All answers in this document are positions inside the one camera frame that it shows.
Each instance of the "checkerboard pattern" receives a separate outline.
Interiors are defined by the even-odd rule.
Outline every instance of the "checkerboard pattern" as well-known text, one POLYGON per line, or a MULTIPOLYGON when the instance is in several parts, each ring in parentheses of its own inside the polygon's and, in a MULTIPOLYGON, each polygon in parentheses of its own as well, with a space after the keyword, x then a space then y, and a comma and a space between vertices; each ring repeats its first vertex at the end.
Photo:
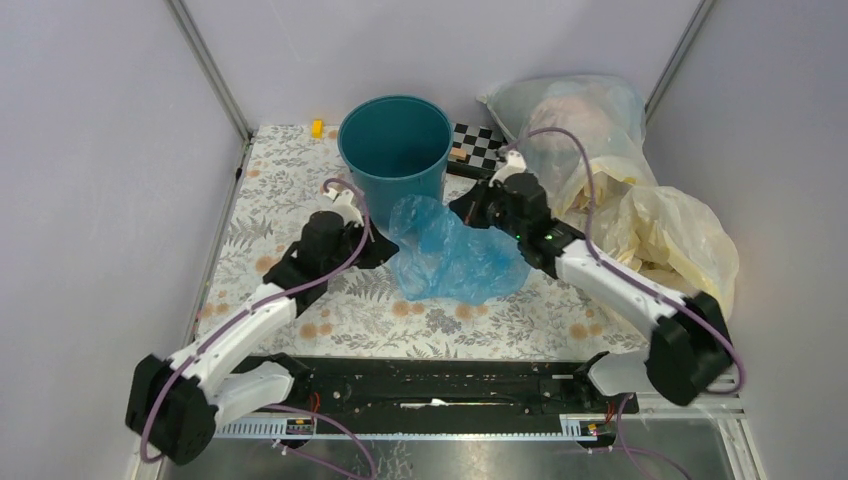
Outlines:
POLYGON ((503 134, 498 130, 455 123, 453 127, 453 146, 465 150, 468 157, 466 157, 464 162, 457 160, 451 161, 494 171, 497 169, 498 149, 504 143, 503 134))

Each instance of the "small yellow object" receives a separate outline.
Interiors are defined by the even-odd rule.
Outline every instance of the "small yellow object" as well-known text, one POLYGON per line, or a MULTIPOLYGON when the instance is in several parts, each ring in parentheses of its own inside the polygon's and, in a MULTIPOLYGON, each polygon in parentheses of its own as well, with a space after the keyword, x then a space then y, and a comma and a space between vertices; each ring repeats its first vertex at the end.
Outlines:
POLYGON ((324 131, 324 121, 315 120, 312 122, 312 138, 321 138, 324 131))

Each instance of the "white wall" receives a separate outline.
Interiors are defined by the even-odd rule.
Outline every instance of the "white wall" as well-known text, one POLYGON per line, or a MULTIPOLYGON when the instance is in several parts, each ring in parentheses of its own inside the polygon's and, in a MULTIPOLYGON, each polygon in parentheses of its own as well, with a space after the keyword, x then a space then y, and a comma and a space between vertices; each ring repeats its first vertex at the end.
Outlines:
POLYGON ((0 478, 123 478, 240 140, 164 2, 0 7, 0 478))
POLYGON ((475 97, 517 79, 615 73, 645 96, 698 0, 188 0, 247 120, 339 122, 390 93, 491 123, 475 97))
POLYGON ((648 127, 739 247, 733 340, 770 480, 848 475, 848 3, 719 2, 648 127))

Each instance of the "teal bucket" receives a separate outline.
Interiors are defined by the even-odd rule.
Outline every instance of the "teal bucket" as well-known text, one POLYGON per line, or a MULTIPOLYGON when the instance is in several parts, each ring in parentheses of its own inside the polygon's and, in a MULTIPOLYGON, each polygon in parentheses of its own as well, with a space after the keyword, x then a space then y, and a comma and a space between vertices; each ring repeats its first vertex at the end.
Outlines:
POLYGON ((442 201, 453 128, 436 105, 406 95, 369 100, 342 121, 338 142, 382 230, 388 231, 392 207, 407 195, 442 201))

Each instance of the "purple cable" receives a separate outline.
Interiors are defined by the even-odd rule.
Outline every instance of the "purple cable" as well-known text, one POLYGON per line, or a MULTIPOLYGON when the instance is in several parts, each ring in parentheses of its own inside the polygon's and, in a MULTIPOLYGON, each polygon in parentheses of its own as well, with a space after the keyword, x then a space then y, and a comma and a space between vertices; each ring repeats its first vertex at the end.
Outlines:
POLYGON ((368 476, 368 477, 363 477, 363 476, 357 475, 355 473, 348 472, 347 470, 344 470, 341 467, 333 465, 332 463, 330 463, 330 462, 328 462, 324 459, 318 458, 314 455, 310 455, 306 452, 301 452, 300 450, 297 450, 297 449, 293 449, 293 448, 292 449, 286 449, 286 450, 283 450, 284 452, 292 453, 294 455, 297 455, 298 457, 305 458, 305 459, 307 459, 311 462, 317 463, 318 465, 329 468, 330 470, 333 470, 334 472, 340 473, 342 475, 353 478, 355 480, 374 480, 375 478, 377 478, 377 464, 374 462, 374 457, 371 456, 371 453, 368 451, 367 448, 365 448, 365 445, 362 443, 362 440, 357 438, 357 436, 353 432, 351 432, 350 430, 345 428, 345 426, 342 425, 341 423, 333 420, 332 418, 330 418, 326 415, 321 415, 320 413, 301 410, 299 408, 289 407, 288 405, 266 405, 264 408, 271 409, 271 410, 279 410, 281 412, 289 412, 289 413, 297 413, 297 414, 301 414, 301 415, 308 415, 312 418, 318 418, 318 419, 320 419, 324 422, 327 422, 330 425, 338 428, 339 430, 342 431, 342 433, 344 433, 345 435, 350 437, 350 439, 353 440, 353 443, 355 443, 356 446, 359 447, 360 450, 362 450, 362 453, 365 454, 365 459, 368 460, 368 465, 371 469, 371 475, 368 476))
MULTIPOLYGON (((590 450, 591 450, 591 455, 597 455, 597 454, 603 454, 603 453, 623 452, 624 448, 622 448, 622 447, 612 447, 612 449, 610 449, 610 448, 593 448, 593 449, 590 449, 590 450)), ((667 464, 674 467, 678 472, 681 473, 681 475, 686 477, 686 480, 693 480, 692 475, 690 475, 689 472, 687 472, 686 469, 683 468, 683 465, 675 462, 674 460, 663 455, 662 453, 654 452, 654 451, 651 451, 651 450, 645 450, 644 448, 637 448, 637 447, 630 447, 630 451, 632 453, 637 454, 637 455, 644 455, 646 457, 652 457, 652 458, 655 458, 657 460, 662 460, 663 462, 666 462, 667 464)), ((589 455, 590 454, 586 450, 567 450, 567 451, 559 452, 559 453, 564 454, 564 455, 589 455)))
MULTIPOLYGON (((224 333, 226 333, 227 330, 229 330, 230 328, 233 327, 233 325, 235 325, 236 323, 238 323, 239 321, 241 321, 242 319, 247 317, 250 312, 253 312, 257 308, 261 308, 261 307, 263 307, 263 306, 265 306, 265 305, 267 305, 271 302, 274 302, 274 301, 279 300, 279 299, 284 298, 284 297, 288 297, 289 295, 293 295, 295 293, 300 293, 304 290, 307 290, 309 288, 312 288, 316 285, 320 285, 320 284, 330 280, 331 278, 335 277, 336 275, 338 275, 339 273, 344 271, 346 268, 350 267, 350 265, 354 262, 354 260, 356 260, 356 258, 359 256, 359 254, 362 253, 362 249, 365 248, 365 242, 368 241, 368 232, 371 231, 371 215, 368 212, 368 205, 365 204, 365 196, 362 194, 362 192, 357 190, 356 187, 354 187, 350 183, 348 183, 348 182, 346 182, 342 179, 339 179, 339 178, 329 178, 329 179, 327 179, 324 182, 324 189, 326 189, 327 185, 329 185, 331 183, 338 183, 339 185, 345 186, 350 191, 352 191, 353 194, 356 195, 356 199, 359 201, 359 206, 362 208, 363 212, 365 213, 365 215, 364 215, 364 217, 365 217, 365 229, 362 231, 362 238, 359 240, 359 245, 356 246, 356 249, 353 251, 353 253, 350 255, 350 257, 348 257, 348 259, 345 260, 344 263, 339 265, 338 268, 336 268, 332 272, 324 275, 323 277, 318 278, 317 280, 313 280, 311 282, 304 283, 303 285, 299 285, 297 287, 291 288, 291 289, 286 290, 284 292, 275 293, 274 295, 269 295, 269 296, 267 296, 267 297, 265 297, 261 300, 258 300, 256 303, 251 305, 249 309, 243 309, 242 311, 237 313, 235 316, 233 316, 233 318, 229 319, 227 321, 227 323, 221 325, 221 327, 218 330, 216 330, 215 333, 210 335, 209 338, 206 339, 206 341, 204 341, 199 347, 197 347, 197 354, 204 353, 210 346, 212 346, 213 343, 215 343, 216 340, 221 338, 221 336, 224 333)), ((156 396, 156 400, 153 401, 153 406, 150 408, 150 413, 147 414, 147 421, 144 423, 144 428, 141 431, 141 445, 139 446, 139 453, 140 453, 142 462, 144 462, 144 463, 155 463, 155 462, 158 462, 159 460, 162 459, 161 454, 157 455, 155 457, 151 457, 149 455, 148 451, 147 451, 147 444, 150 441, 150 431, 153 429, 153 420, 156 418, 156 415, 159 413, 159 409, 162 407, 162 403, 165 401, 165 397, 168 396, 168 392, 171 390, 171 387, 174 386, 174 383, 177 381, 177 378, 179 378, 179 376, 182 375, 182 373, 189 367, 189 365, 191 365, 191 362, 193 362, 195 359, 196 359, 196 357, 194 357, 194 356, 188 357, 186 359, 186 361, 183 362, 182 365, 180 365, 176 370, 174 370, 174 373, 172 373, 171 376, 168 377, 168 380, 165 382, 165 385, 162 386, 162 390, 159 391, 159 395, 156 396)))
POLYGON ((586 230, 585 230, 585 232, 583 232, 583 234, 586 237, 586 248, 589 250, 589 254, 592 255, 592 258, 594 258, 595 261, 597 261, 599 264, 603 265, 604 268, 606 268, 607 270, 609 270, 610 272, 615 274, 615 276, 617 276, 618 278, 624 280, 625 282, 627 282, 631 286, 636 287, 637 289, 639 289, 643 293, 650 295, 652 298, 655 298, 655 299, 665 303, 666 305, 669 305, 671 307, 676 308, 677 311, 679 311, 679 312, 683 312, 684 315, 691 318, 692 321, 694 321, 701 328, 703 328, 704 330, 709 332, 710 335, 712 335, 713 338, 715 338, 716 341, 718 341, 718 343, 727 351, 728 355, 730 355, 730 358, 733 359, 733 363, 736 364, 736 368, 739 371, 739 381, 730 390, 719 391, 719 392, 707 390, 707 393, 712 393, 712 394, 716 394, 716 395, 734 395, 736 393, 739 393, 739 391, 742 390, 742 387, 745 385, 745 382, 748 379, 748 373, 745 370, 744 365, 742 364, 742 359, 739 357, 739 354, 736 353, 736 350, 733 348, 733 345, 730 344, 730 341, 728 341, 726 338, 724 338, 724 335, 719 333, 718 330, 716 330, 712 325, 707 323, 707 321, 704 320, 703 318, 701 318, 700 315, 698 315, 697 313, 693 312, 691 309, 686 307, 686 305, 666 297, 665 295, 654 290, 653 288, 649 287, 648 285, 645 285, 644 283, 640 282, 639 280, 636 280, 635 278, 631 277, 626 272, 617 268, 615 265, 613 265, 613 264, 607 262, 606 260, 604 260, 603 258, 601 258, 601 255, 595 249, 595 245, 592 244, 592 240, 591 240, 592 217, 595 213, 595 181, 592 179, 592 167, 589 165, 589 155, 586 153, 586 149, 583 147, 583 144, 580 142, 580 140, 578 140, 577 137, 573 133, 569 132, 568 130, 566 130, 564 128, 544 127, 544 128, 539 128, 537 130, 533 130, 533 131, 527 133, 527 135, 525 135, 523 138, 519 138, 519 139, 515 140, 514 142, 510 143, 509 145, 502 147, 502 149, 503 150, 514 149, 523 140, 526 140, 527 138, 530 138, 530 137, 535 136, 535 135, 539 135, 540 133, 548 133, 548 132, 562 133, 563 135, 570 138, 574 142, 574 144, 577 145, 577 149, 580 151, 580 156, 583 159, 583 165, 586 167, 586 177, 588 178, 588 182, 589 182, 589 211, 588 211, 587 216, 586 216, 586 230))

